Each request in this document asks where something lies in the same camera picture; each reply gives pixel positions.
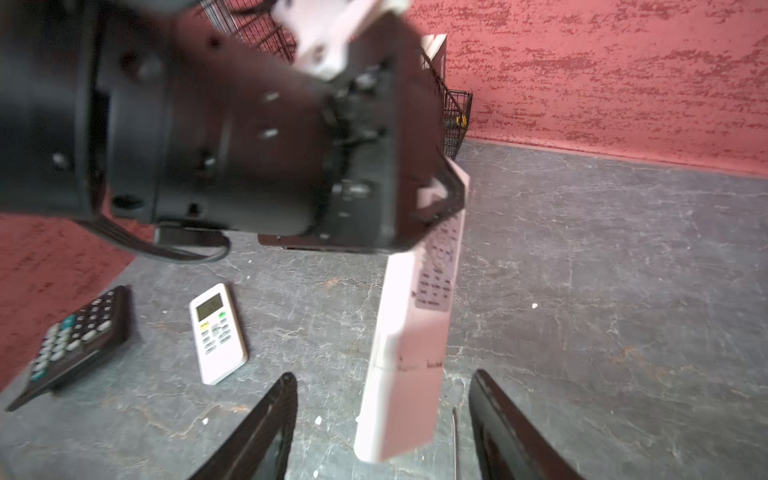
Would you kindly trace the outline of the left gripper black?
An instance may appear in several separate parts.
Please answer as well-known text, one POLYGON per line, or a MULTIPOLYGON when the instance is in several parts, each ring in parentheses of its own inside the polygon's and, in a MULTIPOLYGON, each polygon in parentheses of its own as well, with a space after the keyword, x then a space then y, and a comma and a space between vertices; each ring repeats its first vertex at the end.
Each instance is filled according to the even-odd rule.
POLYGON ((194 20, 109 13, 108 205, 162 227, 252 232, 269 245, 402 251, 440 166, 439 122, 403 67, 371 90, 324 82, 194 20))

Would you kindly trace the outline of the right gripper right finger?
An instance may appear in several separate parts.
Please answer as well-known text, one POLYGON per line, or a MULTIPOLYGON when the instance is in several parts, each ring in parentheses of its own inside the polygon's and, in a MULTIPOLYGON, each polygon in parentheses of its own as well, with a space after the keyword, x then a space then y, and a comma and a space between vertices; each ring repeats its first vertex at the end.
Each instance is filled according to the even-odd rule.
POLYGON ((468 404, 483 479, 582 480, 487 371, 473 374, 468 404))

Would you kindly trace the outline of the long white remote control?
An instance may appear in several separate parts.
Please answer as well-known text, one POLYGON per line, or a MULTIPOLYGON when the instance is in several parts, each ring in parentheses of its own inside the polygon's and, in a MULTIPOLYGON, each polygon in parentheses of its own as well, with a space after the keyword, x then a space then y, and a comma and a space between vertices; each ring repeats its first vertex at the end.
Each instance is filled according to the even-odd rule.
POLYGON ((362 462, 385 462, 434 437, 465 214, 388 259, 357 417, 362 462))

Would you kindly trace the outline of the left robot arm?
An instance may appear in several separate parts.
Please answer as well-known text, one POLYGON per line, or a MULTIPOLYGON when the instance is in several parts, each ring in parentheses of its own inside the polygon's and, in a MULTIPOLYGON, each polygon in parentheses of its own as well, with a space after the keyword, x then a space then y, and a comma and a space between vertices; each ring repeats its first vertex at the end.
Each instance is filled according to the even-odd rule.
POLYGON ((225 258, 230 234, 407 251, 467 183, 405 1, 262 1, 287 62, 198 24, 190 1, 1 5, 1 209, 132 253, 225 258))

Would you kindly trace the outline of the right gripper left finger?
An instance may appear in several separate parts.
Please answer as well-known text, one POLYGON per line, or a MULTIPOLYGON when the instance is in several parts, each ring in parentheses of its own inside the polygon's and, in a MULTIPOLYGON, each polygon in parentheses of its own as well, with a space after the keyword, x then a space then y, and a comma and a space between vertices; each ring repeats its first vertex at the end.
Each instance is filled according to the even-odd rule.
POLYGON ((297 411, 297 380, 286 372, 190 479, 283 479, 297 411))

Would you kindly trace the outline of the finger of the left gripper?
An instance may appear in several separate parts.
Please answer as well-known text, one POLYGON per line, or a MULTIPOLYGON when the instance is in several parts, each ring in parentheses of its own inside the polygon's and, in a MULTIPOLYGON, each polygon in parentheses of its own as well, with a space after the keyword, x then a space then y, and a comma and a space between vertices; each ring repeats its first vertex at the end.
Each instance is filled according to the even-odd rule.
POLYGON ((417 191, 417 209, 413 217, 421 225, 420 240, 465 207, 467 182, 457 172, 452 159, 443 154, 440 159, 430 184, 417 191))

